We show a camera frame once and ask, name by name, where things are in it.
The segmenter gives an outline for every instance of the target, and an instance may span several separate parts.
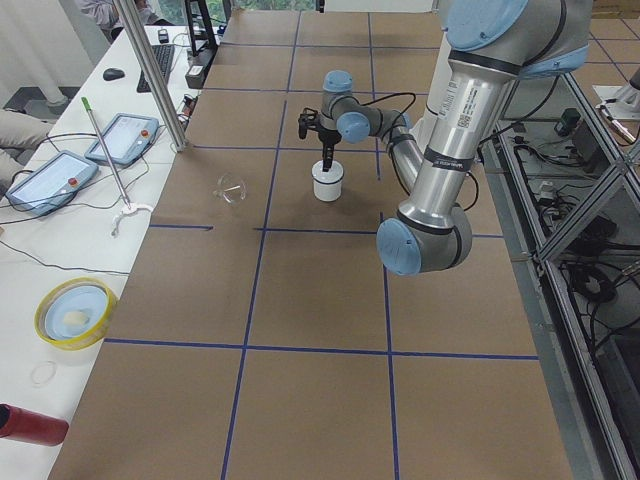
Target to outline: barcode sticker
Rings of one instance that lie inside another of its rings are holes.
[[[440,110],[438,111],[438,117],[442,119],[447,118],[447,115],[449,115],[449,110],[451,110],[451,106],[453,105],[453,101],[456,99],[457,92],[458,84],[456,82],[449,82],[447,91],[444,94],[444,100],[442,100],[442,105],[440,106]]]
[[[442,116],[452,128],[475,132],[484,115],[484,109],[491,97],[493,87],[468,84],[466,88],[459,89],[456,85],[455,98],[449,99],[450,89],[442,108],[446,106],[446,116]]]

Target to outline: red object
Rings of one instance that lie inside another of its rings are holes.
[[[0,438],[53,446],[62,443],[68,429],[65,420],[0,404]]]

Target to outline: white desk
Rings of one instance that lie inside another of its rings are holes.
[[[151,43],[157,42],[158,27],[148,27]],[[173,41],[184,27],[169,27]],[[187,43],[188,37],[178,36],[175,43]],[[187,48],[176,48],[173,71],[168,87],[176,108],[183,95],[197,95],[187,88]],[[124,70],[122,79],[106,82],[102,72],[108,67]],[[78,95],[58,120],[51,135],[71,132],[93,132],[81,97],[87,97],[98,123],[102,126],[120,112],[156,117],[163,124],[151,93],[136,93],[140,67],[131,44],[123,33],[97,65]],[[145,154],[149,172],[127,190],[132,201],[155,205],[171,169],[175,152],[171,137],[164,128],[155,145]],[[59,139],[56,145],[80,155],[91,139]],[[51,158],[55,149],[42,145],[27,168],[35,169]],[[146,165],[138,161],[121,173],[126,185],[144,172]],[[108,167],[100,167],[98,176],[109,175]],[[119,197],[113,179],[81,191],[71,202],[110,205]],[[6,206],[6,200],[0,203]],[[130,271],[149,225],[148,212],[126,217],[120,224],[120,235],[110,236],[111,222],[122,208],[122,201],[107,210],[86,206],[70,206],[48,217],[6,225],[1,239],[9,245],[37,256],[45,263],[82,266],[100,270]],[[0,208],[0,223],[28,218],[12,208]],[[100,343],[85,350],[67,352],[41,340],[35,333],[33,318],[42,298],[60,283],[81,276],[102,280],[120,296],[126,276],[62,271],[45,268],[33,260],[0,245],[0,403],[8,403],[53,417],[71,421],[87,378],[93,367]],[[31,381],[31,373],[42,362],[55,362],[56,374],[42,387]],[[43,447],[0,439],[0,478],[21,480],[46,479],[60,447]]]

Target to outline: white cup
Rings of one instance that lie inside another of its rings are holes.
[[[333,202],[340,198],[344,178],[344,169],[340,163],[334,160],[331,169],[323,172],[321,160],[313,165],[311,176],[313,177],[313,194],[318,200]]]

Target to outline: computer mouse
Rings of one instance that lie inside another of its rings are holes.
[[[102,73],[102,78],[104,78],[107,82],[111,80],[117,80],[118,78],[124,77],[124,72],[119,68],[107,68]]]

